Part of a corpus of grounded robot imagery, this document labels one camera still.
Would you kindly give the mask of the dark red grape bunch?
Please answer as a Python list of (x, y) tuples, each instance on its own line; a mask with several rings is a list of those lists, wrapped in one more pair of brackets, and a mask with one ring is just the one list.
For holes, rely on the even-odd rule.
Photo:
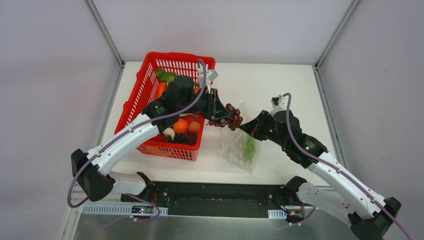
[(241, 116), (241, 111), (239, 108), (235, 108), (231, 103), (227, 103), (225, 107), (230, 112), (230, 116), (218, 120), (209, 120), (207, 125), (220, 128), (228, 127), (231, 131), (236, 131), (236, 129), (240, 128), (244, 120)]

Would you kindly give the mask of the green grape bunch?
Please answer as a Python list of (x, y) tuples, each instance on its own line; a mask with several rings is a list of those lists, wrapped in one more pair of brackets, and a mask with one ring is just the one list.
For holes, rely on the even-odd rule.
[(253, 158), (255, 157), (257, 150), (256, 150), (256, 140), (251, 137), (247, 136), (244, 143), (244, 158), (247, 162), (251, 162)]

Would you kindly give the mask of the clear zip top bag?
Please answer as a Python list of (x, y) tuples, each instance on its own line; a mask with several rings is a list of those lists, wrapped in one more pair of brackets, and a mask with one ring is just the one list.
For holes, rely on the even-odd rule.
[[(245, 108), (245, 102), (241, 99), (235, 108), (240, 109), (243, 121), (241, 124), (249, 122), (252, 118), (249, 116)], [(236, 131), (231, 131), (228, 127), (220, 128), (220, 136), (222, 140), (221, 156), (223, 156), (229, 163), (238, 167), (239, 169), (252, 174), (255, 170), (256, 164), (259, 160), (260, 144), (256, 140), (256, 154), (251, 162), (246, 161), (244, 157), (244, 146), (248, 134), (244, 133), (240, 128)]]

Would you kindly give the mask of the black grape bunch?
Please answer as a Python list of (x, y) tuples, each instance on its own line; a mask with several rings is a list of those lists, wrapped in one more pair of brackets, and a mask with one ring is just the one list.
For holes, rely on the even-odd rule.
[(186, 144), (187, 142), (187, 133), (180, 133), (176, 134), (174, 137), (171, 135), (168, 135), (165, 139), (166, 143), (173, 143), (173, 144)]

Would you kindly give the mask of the red plastic basket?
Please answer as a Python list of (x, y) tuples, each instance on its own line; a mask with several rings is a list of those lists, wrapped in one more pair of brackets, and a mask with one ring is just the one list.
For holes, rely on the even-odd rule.
[[(156, 92), (160, 85), (160, 79), (156, 76), (156, 70), (162, 68), (168, 72), (175, 72), (179, 75), (191, 77), (198, 82), (197, 61), (202, 59), (208, 69), (214, 69), (216, 60), (211, 56), (199, 56), (191, 53), (181, 52), (149, 52), (137, 72), (136, 81), (128, 101), (123, 105), (123, 111), (115, 129), (118, 133), (135, 117), (142, 112), (142, 109), (156, 99)], [(198, 122), (200, 124), (194, 145), (176, 144), (159, 141), (156, 136), (137, 147), (137, 150), (145, 155), (161, 156), (188, 161), (196, 161), (202, 141), (202, 134), (205, 119), (202, 116), (195, 118), (187, 116), (188, 123)]]

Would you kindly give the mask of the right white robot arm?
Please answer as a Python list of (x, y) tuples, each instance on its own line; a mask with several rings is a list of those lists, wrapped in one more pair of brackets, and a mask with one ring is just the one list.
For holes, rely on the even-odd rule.
[(290, 160), (319, 176), (332, 187), (328, 192), (302, 177), (285, 186), (284, 200), (317, 207), (345, 223), (360, 240), (381, 240), (394, 223), (401, 203), (367, 187), (343, 167), (327, 147), (302, 132), (300, 121), (289, 110), (263, 110), (240, 129), (256, 140), (269, 140), (281, 147)]

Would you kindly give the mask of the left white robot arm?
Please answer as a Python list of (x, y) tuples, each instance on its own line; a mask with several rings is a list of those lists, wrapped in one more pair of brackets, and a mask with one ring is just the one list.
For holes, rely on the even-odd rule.
[(159, 98), (109, 140), (86, 152), (77, 149), (71, 154), (71, 186), (79, 184), (91, 202), (109, 194), (131, 194), (140, 202), (149, 201), (153, 189), (141, 174), (114, 172), (113, 168), (131, 151), (177, 123), (181, 114), (199, 114), (209, 121), (231, 115), (217, 89), (203, 87), (196, 92), (194, 81), (179, 75)]

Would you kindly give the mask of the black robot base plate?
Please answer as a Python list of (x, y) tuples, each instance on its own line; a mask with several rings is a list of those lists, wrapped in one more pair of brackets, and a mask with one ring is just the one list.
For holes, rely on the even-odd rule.
[(166, 208), (168, 215), (268, 218), (269, 211), (306, 206), (282, 185), (155, 181), (137, 197)]

